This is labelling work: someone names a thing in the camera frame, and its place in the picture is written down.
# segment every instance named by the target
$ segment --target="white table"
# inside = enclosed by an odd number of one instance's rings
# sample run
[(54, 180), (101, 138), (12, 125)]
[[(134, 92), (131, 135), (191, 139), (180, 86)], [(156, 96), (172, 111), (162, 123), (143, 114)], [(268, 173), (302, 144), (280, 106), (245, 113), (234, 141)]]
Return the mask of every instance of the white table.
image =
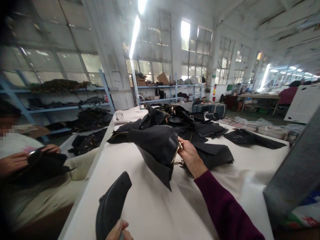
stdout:
[[(137, 119), (147, 113), (146, 110), (136, 110), (137, 107), (125, 111), (124, 118)], [(231, 126), (221, 126), (232, 131)], [(103, 143), (112, 135), (113, 127), (113, 124), (108, 127)], [(223, 136), (209, 139), (207, 143), (229, 147), (235, 159), (234, 164), (219, 166), (211, 172), (239, 201), (266, 239), (273, 239), (262, 189), (282, 163), (289, 146), (276, 150), (260, 146), (240, 147)], [(193, 179), (175, 165), (170, 192), (147, 168), (133, 143), (101, 144), (87, 175), (90, 179), (76, 200), (59, 239), (96, 239), (99, 198), (123, 171), (129, 173), (132, 187), (124, 204), (122, 218), (129, 222), (128, 230), (135, 239), (218, 239), (206, 204)]]

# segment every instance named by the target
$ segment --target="white shirt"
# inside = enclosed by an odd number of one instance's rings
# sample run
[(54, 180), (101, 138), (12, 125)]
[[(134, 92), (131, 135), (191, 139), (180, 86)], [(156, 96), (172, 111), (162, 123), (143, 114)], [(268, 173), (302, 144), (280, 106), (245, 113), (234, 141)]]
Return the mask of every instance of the white shirt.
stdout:
[(19, 152), (32, 152), (43, 144), (19, 133), (7, 133), (0, 138), (0, 159)]

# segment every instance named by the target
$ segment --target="person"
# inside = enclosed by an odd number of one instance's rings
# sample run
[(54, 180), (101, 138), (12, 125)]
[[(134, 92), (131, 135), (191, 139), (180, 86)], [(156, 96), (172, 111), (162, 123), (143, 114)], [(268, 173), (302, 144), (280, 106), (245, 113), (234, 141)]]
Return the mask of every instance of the person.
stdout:
[[(194, 177), (194, 182), (202, 193), (219, 238), (221, 240), (265, 239), (231, 193), (222, 187), (207, 169), (195, 147), (188, 140), (179, 137), (178, 140), (183, 146), (183, 149), (179, 149), (178, 154), (185, 161)], [(132, 240), (130, 232), (125, 230), (128, 225), (127, 222), (120, 219), (106, 240), (118, 240), (121, 231), (123, 231), (125, 240)]]
[(298, 87), (301, 85), (301, 82), (296, 80), (289, 84), (289, 88), (284, 89), (282, 92), (278, 94), (280, 98), (279, 104), (282, 106), (290, 106), (294, 96), (296, 95), (296, 92), (298, 90)]
[[(44, 146), (35, 139), (15, 133), (13, 126), (20, 116), (21, 111), (18, 108), (0, 100), (0, 183), (3, 185), (6, 215), (13, 231), (39, 223), (42, 227), (40, 230), (37, 229), (38, 232), (49, 232), (50, 227), (58, 222), (63, 226), (68, 211), (84, 187), (86, 175), (98, 148), (68, 159), (65, 165), (75, 169), (67, 174), (35, 186), (20, 187), (8, 184), (6, 179), (11, 174), (28, 165), (29, 153)], [(60, 148), (49, 144), (42, 151), (60, 153)], [(48, 229), (43, 228), (46, 221)]]

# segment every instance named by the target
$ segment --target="hand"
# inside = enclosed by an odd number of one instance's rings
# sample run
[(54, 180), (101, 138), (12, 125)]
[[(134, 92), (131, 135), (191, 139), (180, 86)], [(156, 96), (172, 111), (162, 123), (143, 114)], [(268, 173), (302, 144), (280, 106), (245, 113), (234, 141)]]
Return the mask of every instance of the hand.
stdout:
[(41, 149), (41, 152), (53, 152), (53, 153), (60, 153), (60, 148), (57, 145), (49, 144)]
[(29, 156), (28, 153), (20, 152), (0, 159), (0, 177), (8, 177), (11, 173), (26, 167)]
[(121, 231), (125, 240), (133, 240), (129, 231), (125, 230), (129, 226), (129, 223), (119, 219), (111, 232), (108, 234), (106, 240), (119, 240)]
[(178, 140), (179, 142), (182, 142), (183, 146), (183, 149), (179, 149), (178, 154), (185, 161), (194, 178), (200, 177), (208, 169), (198, 155), (196, 148), (188, 140), (184, 140), (180, 137), (178, 137)]

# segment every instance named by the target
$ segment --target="purple sleeve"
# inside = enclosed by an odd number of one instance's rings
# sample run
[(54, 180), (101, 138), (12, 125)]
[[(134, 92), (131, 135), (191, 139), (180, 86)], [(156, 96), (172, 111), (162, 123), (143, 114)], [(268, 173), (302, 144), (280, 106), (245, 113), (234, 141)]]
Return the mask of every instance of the purple sleeve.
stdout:
[(194, 182), (203, 195), (221, 240), (265, 239), (231, 193), (220, 185), (209, 170)]

